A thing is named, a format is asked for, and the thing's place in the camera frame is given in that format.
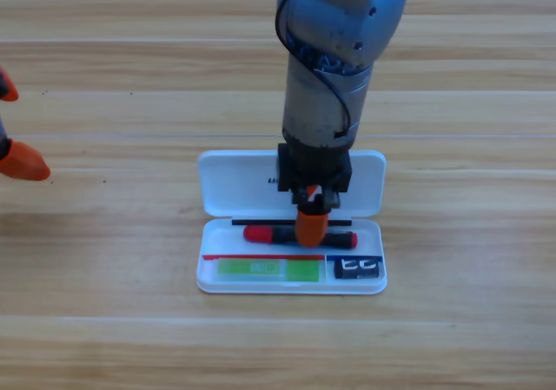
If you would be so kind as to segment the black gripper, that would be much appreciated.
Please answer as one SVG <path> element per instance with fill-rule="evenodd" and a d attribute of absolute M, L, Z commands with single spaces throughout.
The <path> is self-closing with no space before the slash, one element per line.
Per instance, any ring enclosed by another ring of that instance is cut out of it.
<path fill-rule="evenodd" d="M 277 149 L 277 189 L 290 192 L 298 205 L 295 237 L 304 248 L 319 246 L 328 230 L 328 212 L 341 205 L 340 193 L 347 193 L 351 181 L 351 159 L 345 149 L 295 150 L 280 143 Z M 321 188 L 321 199 L 314 196 Z"/>
<path fill-rule="evenodd" d="M 4 102 L 18 100 L 17 88 L 3 67 L 0 67 L 0 100 Z M 44 181 L 50 177 L 50 168 L 43 156 L 24 142 L 10 140 L 2 120 L 0 120 L 0 160 L 1 174 L 12 179 Z"/>

